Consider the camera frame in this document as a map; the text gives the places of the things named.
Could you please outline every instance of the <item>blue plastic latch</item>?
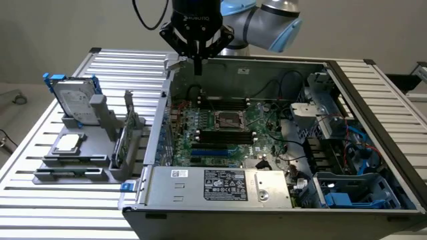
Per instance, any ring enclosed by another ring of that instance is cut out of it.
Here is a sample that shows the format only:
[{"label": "blue plastic latch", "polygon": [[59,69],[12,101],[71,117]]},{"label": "blue plastic latch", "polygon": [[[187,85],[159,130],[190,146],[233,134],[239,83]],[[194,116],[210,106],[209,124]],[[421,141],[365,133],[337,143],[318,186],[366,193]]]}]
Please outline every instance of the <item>blue plastic latch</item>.
[{"label": "blue plastic latch", "polygon": [[51,80],[64,80],[67,76],[64,74],[54,74]]},{"label": "blue plastic latch", "polygon": [[367,167],[369,167],[369,160],[363,159],[362,166],[358,171],[358,176],[363,175],[363,172],[366,171]]},{"label": "blue plastic latch", "polygon": [[52,87],[52,84],[51,84],[51,79],[50,79],[50,73],[48,72],[46,72],[43,74],[43,81],[44,81],[44,84],[47,85],[48,91],[51,93],[54,93],[54,87]]},{"label": "blue plastic latch", "polygon": [[245,12],[257,5],[257,0],[223,0],[221,3],[221,14],[230,16]]},{"label": "blue plastic latch", "polygon": [[99,80],[99,78],[95,76],[95,74],[92,74],[91,79],[92,79],[94,85],[95,85],[95,93],[96,93],[96,94],[103,94],[102,85],[100,85],[100,80]]},{"label": "blue plastic latch", "polygon": [[287,26],[287,28],[283,30],[283,32],[279,34],[278,38],[274,40],[270,51],[282,53],[283,50],[291,46],[295,37],[301,31],[303,24],[303,20],[301,18],[297,18],[293,23]]},{"label": "blue plastic latch", "polygon": [[353,202],[347,193],[331,192],[325,196],[326,205],[339,209],[383,209],[386,200],[373,202]]},{"label": "blue plastic latch", "polygon": [[120,192],[122,193],[132,193],[134,192],[134,186],[135,186],[134,183],[130,183],[130,182],[122,183]]}]

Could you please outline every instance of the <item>green circuit board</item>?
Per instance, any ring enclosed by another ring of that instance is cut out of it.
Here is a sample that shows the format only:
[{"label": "green circuit board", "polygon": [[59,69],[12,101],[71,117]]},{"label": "green circuit board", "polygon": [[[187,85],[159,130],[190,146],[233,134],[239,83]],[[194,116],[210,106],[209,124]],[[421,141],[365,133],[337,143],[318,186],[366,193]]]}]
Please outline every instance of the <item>green circuit board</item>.
[{"label": "green circuit board", "polygon": [[[239,168],[245,166],[247,160],[257,160],[263,154],[271,154],[273,146],[279,150],[281,143],[267,134],[267,120],[277,122],[277,115],[273,111],[263,111],[263,103],[253,104],[245,111],[241,111],[243,118],[243,128],[235,131],[257,132],[258,141],[254,144],[229,144],[229,156],[203,156],[202,166]],[[177,113],[177,123],[174,128],[175,154],[173,164],[175,166],[193,166],[193,144],[197,144],[197,130],[222,131],[217,122],[219,111],[201,110],[194,106],[185,107]],[[221,111],[225,113],[237,113],[237,111]],[[283,139],[281,132],[271,134]]]}]

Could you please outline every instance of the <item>warning sticker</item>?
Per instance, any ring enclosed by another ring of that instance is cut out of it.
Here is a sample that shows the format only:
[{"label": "warning sticker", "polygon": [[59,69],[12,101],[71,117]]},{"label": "warning sticker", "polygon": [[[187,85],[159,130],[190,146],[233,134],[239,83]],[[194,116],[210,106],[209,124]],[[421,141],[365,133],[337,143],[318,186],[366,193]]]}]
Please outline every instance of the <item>warning sticker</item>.
[{"label": "warning sticker", "polygon": [[205,170],[203,197],[209,201],[247,201],[246,171]]}]

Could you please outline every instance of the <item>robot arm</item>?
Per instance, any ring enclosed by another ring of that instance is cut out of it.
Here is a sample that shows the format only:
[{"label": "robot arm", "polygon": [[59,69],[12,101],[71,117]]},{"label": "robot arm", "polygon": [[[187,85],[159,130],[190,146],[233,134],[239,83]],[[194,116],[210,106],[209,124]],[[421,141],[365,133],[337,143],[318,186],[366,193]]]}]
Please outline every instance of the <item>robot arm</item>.
[{"label": "robot arm", "polygon": [[[173,0],[171,22],[161,29],[178,54],[194,61],[197,75],[202,75],[202,60],[214,58],[234,40],[233,29],[223,25],[221,5],[222,0]],[[221,37],[207,45],[218,31]]]},{"label": "robot arm", "polygon": [[[253,44],[283,52],[302,26],[298,3],[266,0],[258,7],[257,0],[173,0],[171,22],[162,26],[161,36],[194,61],[194,73],[202,75],[203,60],[225,48],[235,51]],[[219,38],[207,45],[218,32]]]},{"label": "robot arm", "polygon": [[225,0],[221,5],[225,24],[234,28],[234,41],[226,55],[250,44],[282,53],[293,44],[302,26],[299,0]]}]

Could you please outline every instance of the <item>gray parts holder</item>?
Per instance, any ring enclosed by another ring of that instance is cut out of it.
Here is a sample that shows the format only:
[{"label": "gray parts holder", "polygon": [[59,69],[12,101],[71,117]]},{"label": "gray parts holder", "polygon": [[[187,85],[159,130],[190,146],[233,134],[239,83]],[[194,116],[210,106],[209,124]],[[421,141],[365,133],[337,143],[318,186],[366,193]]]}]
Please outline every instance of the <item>gray parts holder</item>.
[{"label": "gray parts holder", "polygon": [[[35,184],[118,184],[130,178],[146,119],[134,112],[130,92],[126,98],[128,114],[123,121],[108,110],[107,97],[102,94],[90,100],[99,125],[82,125],[74,118],[63,117],[66,127],[42,158],[40,168],[34,172]],[[135,124],[126,124],[127,121],[135,121]],[[123,129],[123,126],[132,126],[132,129]],[[116,145],[123,131],[131,133],[126,144],[122,144],[126,155],[119,167],[114,167],[112,159],[118,155],[115,151],[120,150]]]}]

